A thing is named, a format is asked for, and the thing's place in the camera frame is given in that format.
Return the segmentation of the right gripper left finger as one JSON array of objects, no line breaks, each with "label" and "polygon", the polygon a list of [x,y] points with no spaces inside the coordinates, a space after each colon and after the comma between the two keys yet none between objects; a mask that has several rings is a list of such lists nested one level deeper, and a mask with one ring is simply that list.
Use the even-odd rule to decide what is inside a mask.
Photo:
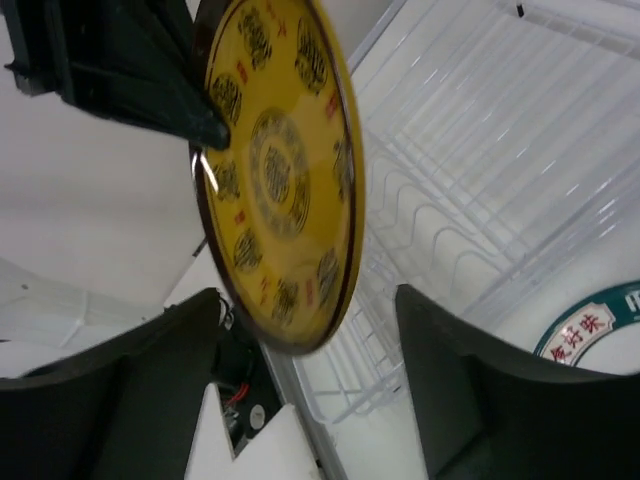
[{"label": "right gripper left finger", "polygon": [[207,288],[81,353],[1,381],[4,479],[181,479],[211,382]]}]

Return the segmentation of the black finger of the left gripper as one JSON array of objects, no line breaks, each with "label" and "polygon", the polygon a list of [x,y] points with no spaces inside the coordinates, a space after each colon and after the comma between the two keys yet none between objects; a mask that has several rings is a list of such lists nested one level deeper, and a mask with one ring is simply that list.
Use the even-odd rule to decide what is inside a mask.
[{"label": "black finger of the left gripper", "polygon": [[6,1],[16,87],[104,120],[224,150],[229,124],[192,65],[184,1]]}]

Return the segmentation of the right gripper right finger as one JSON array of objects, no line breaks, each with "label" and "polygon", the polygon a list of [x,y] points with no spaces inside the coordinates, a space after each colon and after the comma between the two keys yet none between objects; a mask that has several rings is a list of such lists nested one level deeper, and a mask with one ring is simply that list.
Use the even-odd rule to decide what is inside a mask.
[{"label": "right gripper right finger", "polygon": [[408,284],[395,312],[432,479],[635,479],[639,378],[559,364]]}]

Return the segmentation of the white plate green lettered rim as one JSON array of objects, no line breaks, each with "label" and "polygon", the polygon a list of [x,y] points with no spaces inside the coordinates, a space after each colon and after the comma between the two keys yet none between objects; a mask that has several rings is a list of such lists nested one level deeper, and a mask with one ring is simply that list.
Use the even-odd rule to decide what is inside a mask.
[{"label": "white plate green lettered rim", "polygon": [[534,354],[606,374],[637,374],[639,282],[606,288],[571,306],[544,332]]}]

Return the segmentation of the yellow brown patterned plate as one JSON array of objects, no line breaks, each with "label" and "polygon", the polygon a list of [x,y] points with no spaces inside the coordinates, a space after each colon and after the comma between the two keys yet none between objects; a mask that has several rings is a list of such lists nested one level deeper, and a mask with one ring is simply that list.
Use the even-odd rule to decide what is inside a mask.
[{"label": "yellow brown patterned plate", "polygon": [[357,102],[318,1],[204,1],[192,61],[229,145],[193,147],[205,237],[246,328],[294,356],[344,319],[364,243]]}]

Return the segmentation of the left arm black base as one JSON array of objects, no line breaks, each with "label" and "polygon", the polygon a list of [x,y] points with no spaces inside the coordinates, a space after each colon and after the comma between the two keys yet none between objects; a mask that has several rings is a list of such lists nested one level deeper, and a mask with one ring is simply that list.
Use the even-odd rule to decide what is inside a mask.
[{"label": "left arm black base", "polygon": [[211,370],[233,452],[255,438],[282,407],[260,344],[235,312],[221,321]]}]

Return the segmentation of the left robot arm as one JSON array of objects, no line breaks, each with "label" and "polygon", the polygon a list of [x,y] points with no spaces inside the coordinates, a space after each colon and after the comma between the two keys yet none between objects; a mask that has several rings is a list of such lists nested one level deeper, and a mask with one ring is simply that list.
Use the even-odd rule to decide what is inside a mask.
[{"label": "left robot arm", "polygon": [[221,284],[184,140],[1,74],[1,373],[22,374]]}]

